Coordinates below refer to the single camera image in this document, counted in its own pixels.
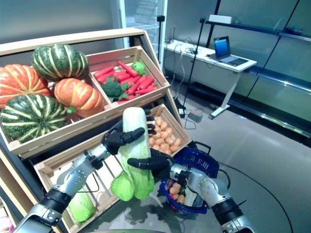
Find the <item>basket handle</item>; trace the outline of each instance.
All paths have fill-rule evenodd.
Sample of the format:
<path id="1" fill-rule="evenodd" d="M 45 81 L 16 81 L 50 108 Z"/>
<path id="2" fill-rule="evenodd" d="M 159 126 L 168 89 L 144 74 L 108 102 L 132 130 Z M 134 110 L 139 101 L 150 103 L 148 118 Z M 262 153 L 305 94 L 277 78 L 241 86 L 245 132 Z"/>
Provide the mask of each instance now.
<path id="1" fill-rule="evenodd" d="M 204 144 L 202 142 L 194 141 L 194 144 L 198 144 L 198 145 L 201 145 L 201 146 L 207 148 L 208 149 L 208 152 L 207 152 L 208 154 L 210 153 L 210 150 L 212 149 L 210 146 L 208 146 L 208 145 L 206 145 L 206 144 Z"/>

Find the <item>pumpkin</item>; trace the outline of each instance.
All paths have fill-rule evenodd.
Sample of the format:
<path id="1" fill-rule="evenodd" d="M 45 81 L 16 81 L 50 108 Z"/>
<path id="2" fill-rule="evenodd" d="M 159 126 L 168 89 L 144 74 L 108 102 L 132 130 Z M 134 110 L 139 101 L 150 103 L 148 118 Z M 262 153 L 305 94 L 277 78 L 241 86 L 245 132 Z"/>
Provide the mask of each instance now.
<path id="1" fill-rule="evenodd" d="M 0 108 L 18 95 L 51 95 L 46 80 L 40 78 L 32 67 L 19 64 L 0 67 L 0 90 Z"/>
<path id="2" fill-rule="evenodd" d="M 0 118 L 6 134 L 23 143 L 65 126 L 66 109 L 49 96 L 19 95 L 7 101 Z"/>
<path id="3" fill-rule="evenodd" d="M 69 107 L 68 113 L 89 117 L 104 110 L 104 99 L 91 85 L 78 79 L 63 79 L 54 90 L 55 97 Z"/>
<path id="4" fill-rule="evenodd" d="M 88 74 L 86 56 L 70 45 L 37 47 L 31 63 L 38 74 L 50 81 L 69 77 L 82 79 Z"/>

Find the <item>broccoli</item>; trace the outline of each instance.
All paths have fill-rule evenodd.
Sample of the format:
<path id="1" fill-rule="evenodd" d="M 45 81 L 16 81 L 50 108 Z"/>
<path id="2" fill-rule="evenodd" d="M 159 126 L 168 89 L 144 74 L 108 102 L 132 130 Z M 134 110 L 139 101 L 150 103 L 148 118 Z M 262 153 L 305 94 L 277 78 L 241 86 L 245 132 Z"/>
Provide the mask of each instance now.
<path id="1" fill-rule="evenodd" d="M 129 87 L 127 83 L 119 84 L 118 79 L 115 77 L 108 77 L 106 83 L 101 83 L 101 87 L 109 97 L 111 102 L 128 98 L 125 90 Z"/>

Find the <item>black stand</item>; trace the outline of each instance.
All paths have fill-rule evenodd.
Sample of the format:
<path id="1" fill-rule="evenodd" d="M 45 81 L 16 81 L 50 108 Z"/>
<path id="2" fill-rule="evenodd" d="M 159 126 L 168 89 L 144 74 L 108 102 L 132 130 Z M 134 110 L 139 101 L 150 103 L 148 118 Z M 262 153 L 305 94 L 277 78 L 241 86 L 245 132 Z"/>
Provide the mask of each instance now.
<path id="1" fill-rule="evenodd" d="M 158 41 L 158 46 L 157 46 L 157 59 L 160 62 L 161 26 L 162 26 L 162 22 L 164 22 L 164 20 L 165 20 L 165 16 L 157 16 L 156 20 L 157 20 L 157 22 L 159 22 L 159 41 Z"/>
<path id="2" fill-rule="evenodd" d="M 188 94 L 188 89 L 189 89 L 189 85 L 190 85 L 190 81 L 191 81 L 191 76 L 192 76 L 192 72 L 193 72 L 193 67 L 194 67 L 196 55 L 198 54 L 198 47 L 199 47 L 199 43 L 200 43 L 200 39 L 201 39 L 201 34 L 202 34 L 203 26 L 205 24 L 205 19 L 206 19 L 205 17 L 201 17 L 200 18 L 201 29 L 200 29 L 200 33 L 199 33 L 198 43 L 196 44 L 196 49 L 195 49 L 195 52 L 194 52 L 194 59 L 191 61 L 192 62 L 192 67 L 191 67 L 191 71 L 190 71 L 190 75 L 189 75 L 189 80 L 188 80 L 187 90 L 186 90 L 186 93 L 185 93 L 185 99 L 184 99 L 183 107 L 185 107 L 185 102 L 186 102 L 186 98 L 187 98 L 187 94 Z"/>

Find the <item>potato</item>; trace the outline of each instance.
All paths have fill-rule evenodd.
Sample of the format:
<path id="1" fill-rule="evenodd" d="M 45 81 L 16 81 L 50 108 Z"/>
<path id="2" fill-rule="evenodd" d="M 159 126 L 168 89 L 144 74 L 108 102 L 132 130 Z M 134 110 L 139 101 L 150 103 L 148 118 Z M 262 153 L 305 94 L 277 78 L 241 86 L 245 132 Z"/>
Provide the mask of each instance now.
<path id="1" fill-rule="evenodd" d="M 171 145 L 173 145 L 174 140 L 171 139 L 170 137 L 168 137 L 168 138 L 165 139 L 165 142 L 171 146 Z"/>
<path id="2" fill-rule="evenodd" d="M 157 139 L 161 138 L 161 134 L 160 133 L 153 134 L 153 138 L 155 140 L 157 140 Z"/>
<path id="3" fill-rule="evenodd" d="M 159 126 L 155 126 L 155 131 L 157 132 L 157 133 L 159 133 L 159 132 L 161 132 L 161 128 L 159 127 Z"/>
<path id="4" fill-rule="evenodd" d="M 172 151 L 172 153 L 174 153 L 175 151 L 178 150 L 178 146 L 172 145 L 172 146 L 170 147 L 170 150 Z"/>
<path id="5" fill-rule="evenodd" d="M 169 149 L 170 149 L 170 145 L 169 144 L 163 143 L 163 144 L 160 145 L 160 150 L 166 151 L 166 150 L 169 150 Z"/>
<path id="6" fill-rule="evenodd" d="M 160 150 L 160 146 L 159 146 L 159 145 L 157 145 L 157 144 L 155 144 L 155 145 L 152 147 L 152 149 L 155 149 L 155 150 Z"/>
<path id="7" fill-rule="evenodd" d="M 166 128 L 167 128 L 167 123 L 164 121 L 164 122 L 162 123 L 162 125 L 161 125 L 161 130 L 162 130 L 162 131 L 165 131 Z"/>
<path id="8" fill-rule="evenodd" d="M 161 132 L 161 136 L 162 136 L 163 139 L 166 139 L 166 138 L 169 137 L 169 133 L 166 132 L 166 131 L 162 131 L 162 132 Z"/>
<path id="9" fill-rule="evenodd" d="M 171 127 L 167 127 L 166 130 L 165 130 L 165 132 L 167 132 L 167 133 L 169 134 L 169 137 L 171 137 L 172 134 L 173 134 L 173 130 L 172 130 Z"/>
<path id="10" fill-rule="evenodd" d="M 160 127 L 160 126 L 162 125 L 162 123 L 163 123 L 162 118 L 158 116 L 158 117 L 155 119 L 155 125 L 157 125 L 157 126 Z"/>
<path id="11" fill-rule="evenodd" d="M 174 199 L 174 200 L 177 200 L 177 199 L 178 199 L 178 197 L 179 197 L 179 195 L 178 195 L 178 194 L 173 195 L 173 199 Z"/>
<path id="12" fill-rule="evenodd" d="M 184 195 L 179 195 L 178 198 L 177 198 L 177 202 L 178 203 L 181 203 L 181 204 L 184 204 L 185 203 L 185 196 Z"/>
<path id="13" fill-rule="evenodd" d="M 173 184 L 173 187 L 176 187 L 176 188 L 179 188 L 179 189 L 180 189 L 181 185 L 180 185 L 179 183 L 174 183 L 174 184 Z"/>
<path id="14" fill-rule="evenodd" d="M 168 154 L 168 155 L 171 155 L 171 154 L 172 154 L 172 151 L 171 151 L 170 149 L 167 149 L 167 150 L 165 150 L 163 153 L 166 153 L 166 154 Z"/>
<path id="15" fill-rule="evenodd" d="M 178 193 L 179 193 L 179 188 L 176 188 L 174 186 L 172 186 L 170 188 L 170 194 L 175 195 L 175 194 L 178 194 Z"/>
<path id="16" fill-rule="evenodd" d="M 159 139 L 157 139 L 156 141 L 155 141 L 155 143 L 157 144 L 157 145 L 161 145 L 161 144 L 163 144 L 164 143 L 164 139 L 163 138 L 159 138 Z"/>
<path id="17" fill-rule="evenodd" d="M 174 145 L 179 147 L 180 146 L 180 143 L 181 143 L 181 139 L 180 138 L 177 138 L 175 141 L 174 141 Z"/>
<path id="18" fill-rule="evenodd" d="M 151 147 L 153 147 L 155 145 L 155 143 L 156 143 L 156 140 L 153 137 L 149 138 L 149 145 Z"/>

